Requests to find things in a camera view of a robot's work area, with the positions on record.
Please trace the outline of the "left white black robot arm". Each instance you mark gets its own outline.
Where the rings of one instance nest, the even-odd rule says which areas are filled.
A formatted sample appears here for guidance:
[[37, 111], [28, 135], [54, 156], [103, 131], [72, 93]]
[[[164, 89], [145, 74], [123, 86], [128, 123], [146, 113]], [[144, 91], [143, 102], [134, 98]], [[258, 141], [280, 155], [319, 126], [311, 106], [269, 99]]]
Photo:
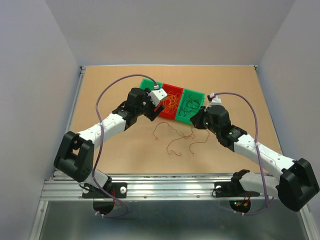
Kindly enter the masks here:
[[111, 193], [112, 179], [94, 166], [94, 152], [104, 142], [124, 132], [144, 115], [153, 121], [165, 108], [161, 102], [167, 98], [163, 88], [150, 90], [134, 87], [127, 99], [101, 122], [86, 130], [64, 134], [53, 165], [78, 183], [94, 187], [95, 193], [106, 197]]

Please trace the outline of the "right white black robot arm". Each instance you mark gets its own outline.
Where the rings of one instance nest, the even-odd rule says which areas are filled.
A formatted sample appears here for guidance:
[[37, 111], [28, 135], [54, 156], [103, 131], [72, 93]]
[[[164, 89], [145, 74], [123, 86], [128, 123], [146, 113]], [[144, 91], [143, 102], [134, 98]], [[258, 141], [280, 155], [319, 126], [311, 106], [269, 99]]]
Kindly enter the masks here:
[[309, 161], [286, 157], [255, 141], [245, 130], [231, 123], [223, 106], [202, 106], [190, 121], [196, 129], [213, 133], [223, 147], [267, 171], [268, 175], [246, 169], [234, 173], [230, 182], [233, 194], [260, 193], [266, 198], [277, 198], [288, 209], [298, 212], [319, 193], [320, 186]]

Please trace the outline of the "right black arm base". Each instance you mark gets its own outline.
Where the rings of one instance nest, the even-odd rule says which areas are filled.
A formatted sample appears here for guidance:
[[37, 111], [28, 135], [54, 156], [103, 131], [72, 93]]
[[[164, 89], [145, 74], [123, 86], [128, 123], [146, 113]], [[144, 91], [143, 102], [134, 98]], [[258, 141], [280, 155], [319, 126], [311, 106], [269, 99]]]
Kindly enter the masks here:
[[245, 191], [240, 184], [240, 179], [250, 171], [242, 169], [235, 172], [229, 181], [216, 181], [211, 195], [215, 198], [231, 198], [231, 197], [259, 197], [261, 194], [255, 191]]

